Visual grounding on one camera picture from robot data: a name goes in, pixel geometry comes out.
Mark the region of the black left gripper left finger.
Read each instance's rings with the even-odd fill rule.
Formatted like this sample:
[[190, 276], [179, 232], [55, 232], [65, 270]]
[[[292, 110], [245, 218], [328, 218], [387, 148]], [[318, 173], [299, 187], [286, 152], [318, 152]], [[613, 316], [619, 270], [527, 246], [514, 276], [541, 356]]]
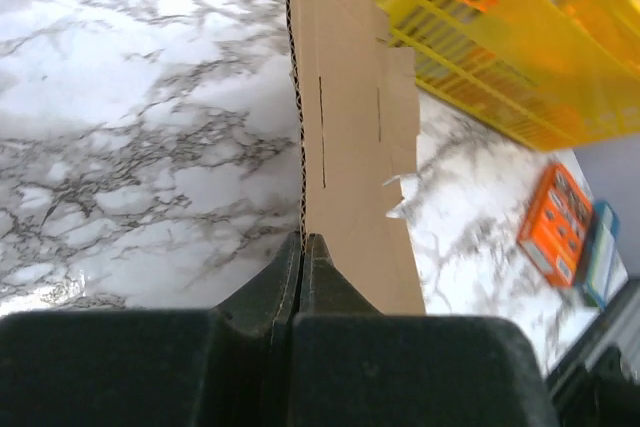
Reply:
[[283, 426], [301, 246], [214, 308], [39, 311], [1, 321], [5, 426]]

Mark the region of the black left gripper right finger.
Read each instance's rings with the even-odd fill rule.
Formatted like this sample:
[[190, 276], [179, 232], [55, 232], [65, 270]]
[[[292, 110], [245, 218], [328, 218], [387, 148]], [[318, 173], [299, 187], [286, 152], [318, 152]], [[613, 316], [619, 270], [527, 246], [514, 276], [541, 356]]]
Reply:
[[385, 315], [309, 239], [292, 330], [296, 426], [554, 426], [533, 348], [486, 316]]

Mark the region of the brown cardboard box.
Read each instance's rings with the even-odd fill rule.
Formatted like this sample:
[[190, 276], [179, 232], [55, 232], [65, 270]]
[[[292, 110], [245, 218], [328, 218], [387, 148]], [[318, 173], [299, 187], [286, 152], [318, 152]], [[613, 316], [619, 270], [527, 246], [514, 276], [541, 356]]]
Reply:
[[377, 310], [425, 311], [405, 221], [390, 216], [417, 166], [414, 53], [389, 45], [373, 0], [286, 0], [301, 123], [301, 236]]

